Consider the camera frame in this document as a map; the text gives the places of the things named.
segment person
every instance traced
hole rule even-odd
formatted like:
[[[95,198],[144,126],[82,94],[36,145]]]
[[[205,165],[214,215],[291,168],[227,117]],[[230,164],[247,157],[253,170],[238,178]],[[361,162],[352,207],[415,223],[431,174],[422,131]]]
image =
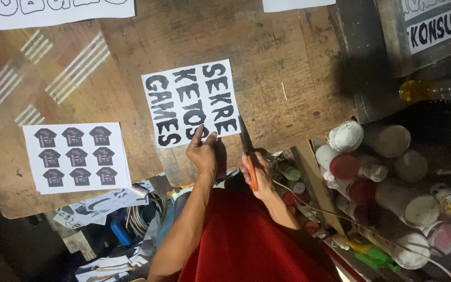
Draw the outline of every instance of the person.
[[[335,264],[275,192],[268,162],[254,154],[258,191],[212,189],[216,132],[196,130],[186,155],[197,180],[182,213],[157,250],[148,282],[340,281]],[[244,181],[251,184],[242,156]]]

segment blue object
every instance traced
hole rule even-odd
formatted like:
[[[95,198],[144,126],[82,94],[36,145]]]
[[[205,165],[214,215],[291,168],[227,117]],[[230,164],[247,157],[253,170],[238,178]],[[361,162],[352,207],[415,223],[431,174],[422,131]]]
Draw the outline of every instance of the blue object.
[[[133,240],[126,232],[125,227],[120,223],[124,220],[125,216],[126,209],[111,221],[111,229],[123,246],[130,246],[133,243]]]

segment white wire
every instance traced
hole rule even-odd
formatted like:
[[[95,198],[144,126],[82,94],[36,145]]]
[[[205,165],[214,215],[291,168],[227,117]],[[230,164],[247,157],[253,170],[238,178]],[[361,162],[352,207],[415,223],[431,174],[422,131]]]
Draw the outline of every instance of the white wire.
[[[303,204],[309,206],[309,207],[312,208],[312,209],[315,209],[315,210],[320,211],[320,212],[328,213],[328,214],[331,214],[331,215],[334,215],[334,216],[343,218],[343,219],[345,219],[345,220],[347,220],[347,221],[350,221],[350,222],[352,222],[352,223],[358,225],[359,227],[365,228],[366,230],[372,232],[374,235],[379,236],[380,238],[384,239],[385,241],[387,241],[387,242],[389,242],[389,243],[391,243],[391,244],[393,244],[393,245],[395,245],[395,246],[397,246],[397,247],[401,247],[401,248],[403,248],[403,249],[405,249],[405,250],[407,250],[407,251],[410,251],[410,252],[412,252],[412,253],[416,253],[416,254],[418,254],[418,255],[421,255],[421,256],[427,258],[431,263],[433,263],[435,266],[439,267],[442,271],[444,271],[444,272],[451,278],[451,272],[448,271],[448,269],[446,269],[444,266],[442,266],[442,265],[439,264],[438,262],[436,262],[436,261],[434,261],[433,259],[431,259],[430,257],[428,257],[428,256],[426,256],[426,255],[424,255],[424,254],[421,254],[421,253],[419,253],[419,252],[416,252],[416,251],[414,251],[414,250],[412,250],[412,249],[409,249],[409,248],[407,248],[407,247],[405,247],[405,246],[399,245],[399,244],[397,244],[397,243],[395,243],[395,242],[392,242],[392,241],[390,241],[389,239],[384,238],[384,237],[381,236],[380,234],[377,234],[377,232],[375,232],[375,231],[373,231],[373,230],[371,230],[371,229],[369,229],[369,228],[366,228],[365,226],[359,224],[358,222],[356,222],[355,220],[353,220],[353,219],[351,219],[351,218],[349,218],[349,217],[345,217],[345,216],[336,214],[336,213],[331,212],[331,211],[325,211],[325,210],[322,210],[322,209],[317,209],[317,208],[311,206],[310,204],[304,202],[304,200],[302,200],[301,198],[299,198],[299,196],[298,196],[295,192],[293,192],[290,188],[288,188],[287,186],[285,186],[285,185],[279,183],[279,182],[276,181],[276,180],[273,180],[273,182],[276,183],[276,184],[278,184],[279,186],[281,186],[281,187],[287,189],[288,191],[290,191],[293,195],[295,195],[295,198],[297,198],[297,199],[298,199],[299,201],[301,201]]]

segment sheet of t-shirt prints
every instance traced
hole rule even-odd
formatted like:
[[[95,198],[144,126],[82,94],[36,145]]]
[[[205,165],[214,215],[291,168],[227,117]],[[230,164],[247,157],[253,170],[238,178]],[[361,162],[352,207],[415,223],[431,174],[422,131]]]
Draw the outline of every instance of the sheet of t-shirt prints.
[[[41,194],[131,186],[118,122],[24,125],[22,129]]]
[[[142,75],[157,148],[189,144],[204,124],[203,138],[240,133],[229,59]]]
[[[154,191],[149,181],[144,180],[140,184],[149,191]],[[129,189],[116,189],[100,196],[56,209],[57,214],[53,220],[64,227],[73,229],[91,223],[104,225],[106,216],[115,210],[148,204],[149,199],[147,196],[141,198]]]

